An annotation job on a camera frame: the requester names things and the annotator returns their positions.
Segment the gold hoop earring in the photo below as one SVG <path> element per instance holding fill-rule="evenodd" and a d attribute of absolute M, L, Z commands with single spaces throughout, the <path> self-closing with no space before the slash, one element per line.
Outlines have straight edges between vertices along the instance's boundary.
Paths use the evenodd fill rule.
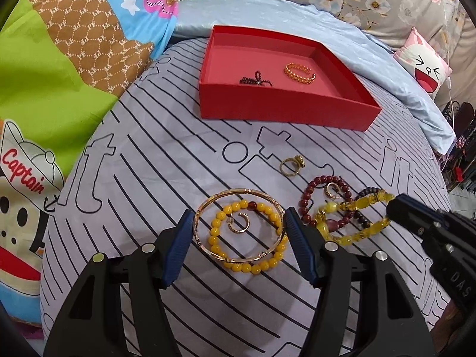
<path fill-rule="evenodd" d="M 340 186 L 335 182 L 328 182 L 323 188 L 324 195 L 330 200 L 342 198 Z"/>
<path fill-rule="evenodd" d="M 228 215 L 226 223 L 228 229 L 234 234 L 243 234 L 250 228 L 250 218 L 246 213 L 239 213 L 238 217 L 244 220 L 243 225 L 237 225 L 237 220 L 235 219 L 233 214 Z"/>

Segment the pink cartoon face pillow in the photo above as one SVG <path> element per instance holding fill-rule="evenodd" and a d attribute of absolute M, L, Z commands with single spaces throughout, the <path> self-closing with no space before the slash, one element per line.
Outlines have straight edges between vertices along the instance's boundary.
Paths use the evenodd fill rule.
<path fill-rule="evenodd" d="M 435 99 L 452 68 L 413 27 L 404 45 L 394 53 L 401 64 L 429 95 Z"/>

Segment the gold chain bangle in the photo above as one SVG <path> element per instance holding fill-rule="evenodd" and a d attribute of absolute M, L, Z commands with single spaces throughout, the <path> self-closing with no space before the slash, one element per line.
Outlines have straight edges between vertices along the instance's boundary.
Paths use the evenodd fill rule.
<path fill-rule="evenodd" d="M 283 72 L 291 80 L 304 85 L 310 85 L 316 79 L 316 75 L 311 68 L 299 63 L 291 62 L 286 64 Z"/>

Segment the light blue quilt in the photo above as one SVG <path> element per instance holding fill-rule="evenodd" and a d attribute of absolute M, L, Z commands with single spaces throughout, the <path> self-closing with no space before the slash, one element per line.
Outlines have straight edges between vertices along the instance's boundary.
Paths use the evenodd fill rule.
<path fill-rule="evenodd" d="M 441 155 L 455 144 L 452 126 L 390 49 L 326 11 L 287 0 L 182 0 L 173 37 L 208 37 L 215 25 L 265 29 L 321 42 L 351 71 L 399 99 Z"/>

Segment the red jewelry tray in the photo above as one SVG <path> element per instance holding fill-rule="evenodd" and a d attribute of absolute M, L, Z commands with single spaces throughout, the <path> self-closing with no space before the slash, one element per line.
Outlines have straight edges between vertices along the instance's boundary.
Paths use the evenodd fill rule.
<path fill-rule="evenodd" d="M 313 70 L 310 85 L 283 69 Z M 256 70 L 273 87 L 241 85 Z M 322 43 L 269 30 L 216 25 L 199 78 L 200 115 L 209 119 L 301 123 L 366 131 L 381 107 L 360 80 Z"/>

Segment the grey striped lettered sheet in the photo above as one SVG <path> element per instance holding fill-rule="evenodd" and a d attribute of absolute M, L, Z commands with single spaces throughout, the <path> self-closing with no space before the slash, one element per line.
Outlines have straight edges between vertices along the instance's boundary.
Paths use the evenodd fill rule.
<path fill-rule="evenodd" d="M 45 235 L 40 307 L 49 333 L 97 252 L 132 253 L 223 190 L 261 190 L 296 206 L 317 176 L 352 193 L 376 187 L 433 209 L 450 199 L 419 124 L 393 95 L 365 87 L 382 110 L 364 132 L 292 123 L 203 120 L 198 78 L 204 39 L 185 40 L 121 96 L 86 144 Z M 162 294 L 184 356 L 297 356 L 319 293 L 287 250 L 261 275 L 232 273 L 191 246 Z"/>

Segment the colourful cartoon monkey blanket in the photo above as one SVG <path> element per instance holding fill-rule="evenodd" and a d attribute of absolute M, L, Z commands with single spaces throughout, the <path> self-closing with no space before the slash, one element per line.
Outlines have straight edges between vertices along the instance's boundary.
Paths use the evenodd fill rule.
<path fill-rule="evenodd" d="M 1 30 L 1 303 L 38 326 L 43 237 L 87 140 L 161 55 L 177 0 L 19 0 Z"/>

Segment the dark garnet bead tassel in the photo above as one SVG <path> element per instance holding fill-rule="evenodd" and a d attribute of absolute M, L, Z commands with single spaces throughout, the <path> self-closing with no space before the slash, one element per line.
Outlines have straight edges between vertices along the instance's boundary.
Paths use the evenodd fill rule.
<path fill-rule="evenodd" d="M 243 76 L 239 83 L 241 85 L 260 85 L 260 86 L 269 86 L 273 87 L 273 83 L 270 80 L 262 78 L 262 73 L 259 70 L 256 70 L 254 76 Z"/>

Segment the thin rose gold bangle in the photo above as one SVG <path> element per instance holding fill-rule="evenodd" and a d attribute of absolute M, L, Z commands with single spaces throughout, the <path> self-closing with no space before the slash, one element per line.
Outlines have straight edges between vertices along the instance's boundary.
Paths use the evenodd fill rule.
<path fill-rule="evenodd" d="M 218 211 L 208 225 L 208 236 L 203 241 L 199 233 L 199 224 L 202 222 L 203 213 L 211 206 L 216 206 Z M 220 247 L 220 229 L 222 226 L 227 226 L 228 215 L 233 214 L 237 220 L 237 225 L 243 225 L 244 220 L 238 217 L 238 214 L 246 213 L 249 216 L 251 212 L 258 214 L 270 224 L 276 233 L 276 239 L 272 245 L 255 255 L 245 258 L 231 258 Z M 276 259 L 276 261 L 281 260 L 275 253 L 282 253 L 286 249 L 284 213 L 283 207 L 265 192 L 245 188 L 223 190 L 207 198 L 196 209 L 193 220 L 194 239 L 198 247 L 212 259 L 242 272 L 245 265 L 252 269 L 271 258 Z"/>

